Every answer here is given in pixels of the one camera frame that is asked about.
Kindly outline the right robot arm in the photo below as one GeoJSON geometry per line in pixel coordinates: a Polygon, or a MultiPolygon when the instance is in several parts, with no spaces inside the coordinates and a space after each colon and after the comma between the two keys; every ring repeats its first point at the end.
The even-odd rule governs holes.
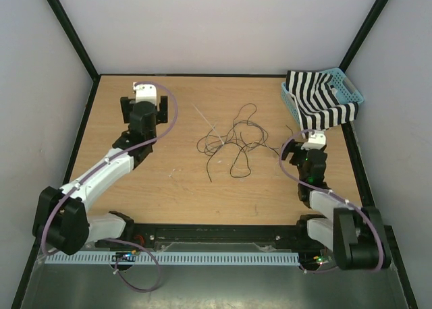
{"type": "Polygon", "coordinates": [[[281,148],[279,165],[298,186],[298,198],[320,213],[295,231],[296,242],[309,248],[319,242],[333,253],[342,270],[388,269],[392,263],[381,214],[375,207],[358,207],[325,182],[325,144],[289,139],[281,148]]]}

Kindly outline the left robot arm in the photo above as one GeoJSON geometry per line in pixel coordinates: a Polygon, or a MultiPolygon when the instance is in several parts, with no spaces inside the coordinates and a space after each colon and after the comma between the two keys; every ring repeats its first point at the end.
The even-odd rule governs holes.
{"type": "Polygon", "coordinates": [[[168,120],[169,103],[177,103],[173,95],[162,96],[158,106],[148,101],[135,102],[126,117],[128,129],[97,164],[74,181],[60,188],[49,186],[40,193],[32,232],[44,255],[72,255],[100,240],[112,239],[122,247],[134,241],[133,221],[128,216],[116,211],[97,216],[88,212],[106,190],[152,153],[160,139],[156,126],[175,124],[168,120]]]}

